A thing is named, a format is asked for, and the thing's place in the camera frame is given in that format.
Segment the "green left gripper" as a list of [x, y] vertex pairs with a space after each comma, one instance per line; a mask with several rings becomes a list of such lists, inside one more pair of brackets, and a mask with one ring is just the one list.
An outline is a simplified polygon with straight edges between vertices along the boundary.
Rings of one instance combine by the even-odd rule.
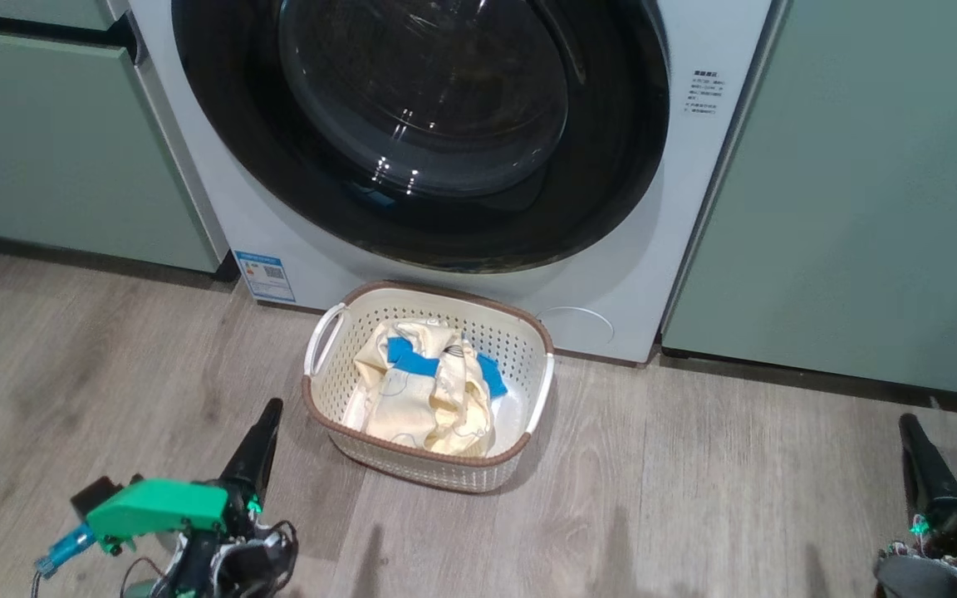
[[263, 513], [276, 458], [284, 402], [271, 398], [234, 451], [219, 480], [99, 478], [84, 488], [84, 523], [101, 550], [118, 556], [149, 534], [212, 532], [242, 537]]

